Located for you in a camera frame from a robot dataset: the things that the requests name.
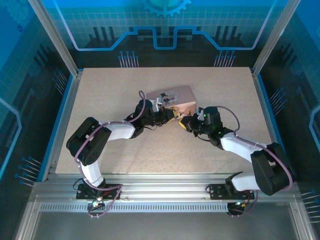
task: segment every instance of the gear logo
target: gear logo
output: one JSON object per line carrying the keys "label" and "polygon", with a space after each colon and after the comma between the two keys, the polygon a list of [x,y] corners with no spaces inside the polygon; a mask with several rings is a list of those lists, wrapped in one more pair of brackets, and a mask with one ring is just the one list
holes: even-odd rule
{"label": "gear logo", "polygon": [[150,14],[164,18],[180,14],[180,10],[186,10],[186,5],[191,4],[191,0],[141,0],[141,2]]}
{"label": "gear logo", "polygon": [[27,0],[0,0],[0,5],[6,7],[11,17],[21,24],[29,15],[29,3]]}

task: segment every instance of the pink box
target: pink box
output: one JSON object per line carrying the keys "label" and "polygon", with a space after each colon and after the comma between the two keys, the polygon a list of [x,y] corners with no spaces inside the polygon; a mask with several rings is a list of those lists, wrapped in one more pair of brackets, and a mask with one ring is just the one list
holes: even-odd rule
{"label": "pink box", "polygon": [[146,95],[149,100],[156,100],[158,97],[163,97],[162,107],[175,110],[179,117],[182,114],[193,115],[197,111],[196,98],[190,86],[154,91]]}

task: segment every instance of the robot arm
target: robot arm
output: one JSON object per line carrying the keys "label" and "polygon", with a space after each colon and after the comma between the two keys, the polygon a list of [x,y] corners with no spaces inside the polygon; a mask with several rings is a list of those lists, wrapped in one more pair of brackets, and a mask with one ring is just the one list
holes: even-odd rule
{"label": "robot arm", "polygon": [[[136,118],[143,109],[143,100],[135,108],[135,112],[128,116],[125,120],[130,121]],[[89,182],[96,188],[104,188],[105,180],[100,172],[98,158],[102,153],[106,143],[116,139],[133,139],[139,136],[146,126],[161,127],[175,117],[171,109],[160,107],[162,99],[159,97],[155,101],[146,100],[145,107],[141,116],[132,123],[110,123],[99,131],[90,139],[78,156],[80,161],[79,167],[83,172],[85,181]],[[88,117],[75,133],[67,141],[66,147],[69,149],[73,157],[76,156],[80,147],[84,144],[90,134],[102,123],[93,117]]]}
{"label": "robot arm", "polygon": [[[143,100],[141,100],[134,113],[125,120],[131,121],[140,115],[139,118],[131,123],[111,123],[102,127],[89,140],[77,159],[80,162],[79,167],[83,172],[84,179],[92,185],[91,187],[103,189],[106,186],[97,160],[108,141],[136,138],[144,131],[144,127],[161,127],[177,116],[173,110],[160,106],[161,99],[146,100],[145,108],[141,113],[143,109]],[[289,176],[291,176],[291,180],[295,176],[294,170],[279,144],[254,143],[236,135],[233,130],[223,127],[220,113],[216,107],[200,108],[199,114],[185,116],[179,123],[195,137],[205,134],[215,147],[237,154],[252,163],[253,172],[240,172],[226,179],[225,188],[228,189],[230,195],[245,190],[261,190],[267,195],[273,195],[290,184]],[[87,118],[82,123],[66,145],[72,156],[76,156],[87,138],[101,125],[93,117]],[[279,158],[284,167],[279,165],[268,151]],[[97,197],[101,194],[101,191],[96,192]]]}
{"label": "robot arm", "polygon": [[223,127],[217,107],[199,110],[199,114],[182,118],[181,126],[195,137],[207,135],[215,147],[239,155],[252,163],[253,172],[240,172],[226,180],[226,187],[231,194],[237,191],[261,190],[270,196],[290,185],[290,181],[293,182],[295,171],[279,144],[253,142]]}

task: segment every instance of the speckled tabletop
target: speckled tabletop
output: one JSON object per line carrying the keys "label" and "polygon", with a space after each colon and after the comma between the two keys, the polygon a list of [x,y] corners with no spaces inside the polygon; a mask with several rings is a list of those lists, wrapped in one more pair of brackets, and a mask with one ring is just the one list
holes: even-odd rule
{"label": "speckled tabletop", "polygon": [[[121,121],[134,112],[139,90],[149,93],[185,85],[191,87],[198,107],[222,105],[233,110],[240,120],[240,135],[271,142],[248,67],[85,68],[56,173],[79,172],[65,146],[87,117]],[[219,111],[224,126],[235,129],[233,116]],[[174,121],[155,131],[146,129],[135,139],[108,142],[98,161],[104,174],[234,173],[252,169],[250,162],[195,138]]]}

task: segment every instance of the aluminum frame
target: aluminum frame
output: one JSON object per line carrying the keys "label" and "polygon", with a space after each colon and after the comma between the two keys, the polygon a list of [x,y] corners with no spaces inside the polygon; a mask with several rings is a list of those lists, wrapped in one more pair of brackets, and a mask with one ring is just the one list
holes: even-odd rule
{"label": "aluminum frame", "polygon": [[254,66],[252,68],[254,77],[258,76],[261,69],[265,65],[272,50],[276,46],[279,38],[281,37],[286,26],[288,25],[292,15],[295,13],[300,1],[301,0],[288,0],[280,17],[278,18],[278,20],[275,24],[270,36],[268,37],[268,40],[266,41],[265,45],[263,46],[263,49],[262,49],[260,55],[258,56]]}
{"label": "aluminum frame", "polygon": [[65,45],[64,40],[59,34],[58,29],[56,28],[54,22],[52,21],[46,7],[41,0],[28,0],[29,4],[34,10],[34,13],[37,15],[40,20],[43,28],[51,39],[53,45],[60,54],[62,60],[64,61],[66,67],[70,73],[76,77],[78,75],[78,67],[73,60],[71,54],[68,51],[67,46]]}
{"label": "aluminum frame", "polygon": [[[24,215],[16,240],[30,240],[36,227],[39,212],[48,211],[43,207],[48,204],[85,204],[88,201],[76,200],[75,191],[72,186],[75,180],[80,177],[77,174],[55,174],[55,166],[57,164],[57,155],[60,152],[63,142],[63,136],[66,133],[69,117],[72,111],[79,81],[78,69],[73,61],[65,43],[63,42],[57,28],[53,24],[46,8],[40,0],[28,0],[34,9],[36,15],[41,21],[43,27],[48,33],[50,39],[58,50],[60,56],[65,62],[71,74],[76,77],[76,81],[71,86],[65,108],[63,110],[58,133],[55,136],[52,146],[52,154],[49,156],[48,165],[46,166],[44,182],[36,182],[32,188],[28,204],[25,208]],[[262,69],[264,63],[268,59],[271,51],[277,43],[282,30],[288,24],[291,16],[295,12],[300,0],[289,0],[285,6],[283,13],[277,21],[271,35],[268,38],[260,56],[258,57],[254,67],[254,82],[262,105],[262,110],[266,117],[266,122],[270,131],[271,139],[276,140],[277,136],[272,127],[270,116],[268,117],[268,109],[264,104],[262,90],[259,88],[257,76]],[[210,196],[205,192],[208,184],[224,183],[225,178],[231,173],[223,174],[105,174],[104,177],[108,183],[124,184],[123,192],[118,203],[217,203],[223,204],[231,202],[228,200],[210,200]],[[301,239],[315,239],[307,212],[304,208],[299,189],[295,184],[291,191],[280,191],[273,196],[260,194],[259,202],[289,202],[293,219],[297,227],[297,232]]]}

